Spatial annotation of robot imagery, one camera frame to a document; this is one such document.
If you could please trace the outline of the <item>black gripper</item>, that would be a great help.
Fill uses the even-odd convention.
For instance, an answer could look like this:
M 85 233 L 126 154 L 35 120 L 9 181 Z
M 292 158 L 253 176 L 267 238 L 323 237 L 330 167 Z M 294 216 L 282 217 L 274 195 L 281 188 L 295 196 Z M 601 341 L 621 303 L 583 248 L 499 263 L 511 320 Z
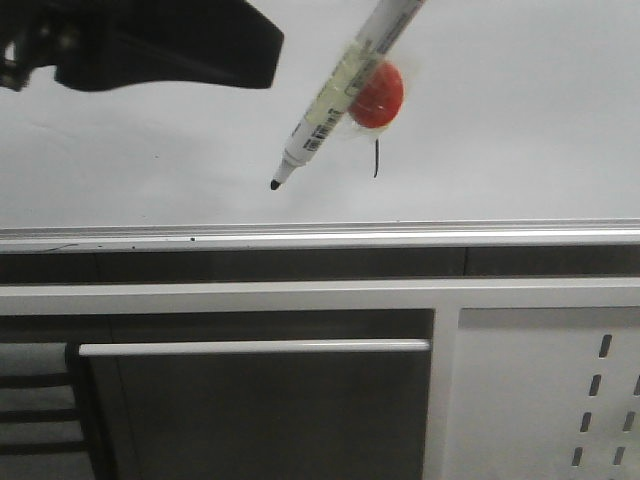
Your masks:
M 282 30 L 247 1 L 2 1 L 1 86 L 35 69 L 98 92 L 149 82 L 271 87 Z

